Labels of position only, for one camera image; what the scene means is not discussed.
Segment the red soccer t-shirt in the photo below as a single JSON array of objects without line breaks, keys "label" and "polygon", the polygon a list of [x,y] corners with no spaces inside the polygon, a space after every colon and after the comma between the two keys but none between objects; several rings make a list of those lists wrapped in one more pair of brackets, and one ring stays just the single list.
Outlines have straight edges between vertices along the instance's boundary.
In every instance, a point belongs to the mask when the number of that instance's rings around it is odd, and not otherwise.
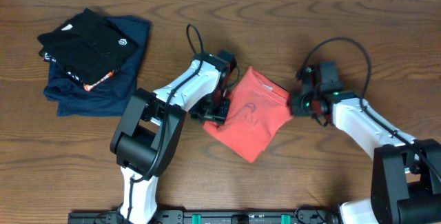
[{"label": "red soccer t-shirt", "polygon": [[229,100],[225,123],[206,121],[203,129],[253,163],[279,128],[292,119],[287,105],[289,93],[250,66]]}]

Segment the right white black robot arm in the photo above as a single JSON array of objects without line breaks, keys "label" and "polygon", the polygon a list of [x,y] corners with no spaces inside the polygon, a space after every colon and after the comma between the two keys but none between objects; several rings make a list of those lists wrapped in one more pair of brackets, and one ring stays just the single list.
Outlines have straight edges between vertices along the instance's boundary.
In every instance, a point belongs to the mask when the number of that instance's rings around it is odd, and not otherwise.
[{"label": "right white black robot arm", "polygon": [[440,143],[402,132],[337,76],[299,76],[294,116],[324,118],[350,136],[373,161],[369,198],[341,203],[328,223],[440,222]]}]

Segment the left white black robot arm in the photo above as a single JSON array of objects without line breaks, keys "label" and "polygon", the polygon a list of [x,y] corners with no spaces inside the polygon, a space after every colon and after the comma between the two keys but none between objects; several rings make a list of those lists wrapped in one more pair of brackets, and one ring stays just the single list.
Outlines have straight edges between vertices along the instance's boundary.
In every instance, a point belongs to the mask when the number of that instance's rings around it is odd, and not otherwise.
[{"label": "left white black robot arm", "polygon": [[156,189],[176,151],[187,115],[224,124],[230,101],[230,74],[237,61],[226,50],[195,54],[190,67],[166,86],[148,92],[139,88],[130,98],[112,137],[124,178],[124,200],[117,223],[149,223],[157,210]]}]

